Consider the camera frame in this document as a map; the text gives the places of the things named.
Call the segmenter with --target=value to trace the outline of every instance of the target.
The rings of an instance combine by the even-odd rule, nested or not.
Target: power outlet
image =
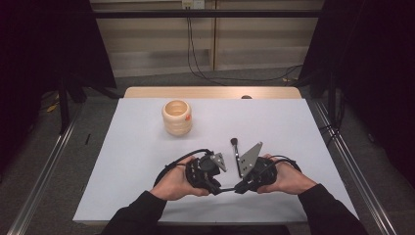
[[[193,9],[193,0],[182,0],[182,9]]]
[[[193,0],[193,9],[203,10],[205,8],[205,0]]]

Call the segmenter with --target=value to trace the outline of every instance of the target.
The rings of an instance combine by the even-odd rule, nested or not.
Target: gray carpet
[[[229,70],[206,72],[206,76],[260,80],[279,77],[285,72],[286,69]],[[289,77],[297,77],[299,72],[300,69],[297,69]],[[269,81],[218,79],[217,81],[233,86],[287,85],[281,79]],[[191,73],[126,77],[119,78],[116,82],[118,89],[114,92],[118,94],[123,94],[129,86],[218,85],[195,77]],[[71,138],[25,234],[99,234],[102,230],[102,227],[85,226],[71,220],[104,142],[117,101],[104,97],[96,91],[85,90],[88,100],[83,105]],[[300,92],[304,98],[309,98],[308,87],[301,88]],[[323,126],[314,101],[310,99],[307,101],[317,124]],[[45,100],[43,103],[48,105],[50,102]],[[71,104],[70,108],[74,110],[76,106]],[[59,130],[59,110],[53,113],[41,111],[22,149],[5,172],[3,182],[0,184],[0,234],[6,234],[13,223],[56,143]],[[388,212],[398,234],[413,234],[410,230],[411,223],[415,220],[414,189],[390,165],[382,147],[369,140],[368,130],[348,105],[346,105],[341,134],[372,190]],[[328,133],[323,136],[326,140],[329,139]],[[370,234],[380,234],[375,220],[333,143],[329,146],[329,150],[362,223]],[[289,229],[293,235],[309,234],[306,224],[289,224]]]

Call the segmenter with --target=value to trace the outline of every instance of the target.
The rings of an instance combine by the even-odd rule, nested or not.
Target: white table
[[[215,178],[222,188],[240,181],[230,139],[239,139],[240,154],[258,141],[261,155],[296,160],[303,173],[322,183],[356,212],[303,99],[184,99],[193,109],[194,126],[174,137],[162,126],[161,108],[169,98],[121,99],[101,153],[79,203],[74,221],[108,222],[115,212],[150,190],[164,165],[196,149],[222,153],[228,167]],[[161,224],[266,224],[306,221],[297,196],[233,192],[187,196],[168,202]]]

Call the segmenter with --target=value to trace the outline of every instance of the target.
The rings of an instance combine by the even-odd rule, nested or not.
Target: hand
[[[194,188],[186,179],[185,164],[194,158],[194,156],[191,156],[180,161],[180,165],[170,170],[160,182],[150,190],[150,193],[166,201],[176,201],[186,195],[195,195],[198,197],[207,196],[209,194],[208,190]]]
[[[264,158],[277,161],[271,155],[265,155]],[[280,191],[298,195],[317,184],[288,163],[278,163],[276,167],[277,180],[273,184],[260,186],[256,191],[258,194]]]

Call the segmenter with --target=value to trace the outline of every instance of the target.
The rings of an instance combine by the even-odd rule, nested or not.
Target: wooden cup
[[[161,114],[165,130],[174,136],[184,135],[192,129],[192,109],[184,101],[168,102],[162,107]]]

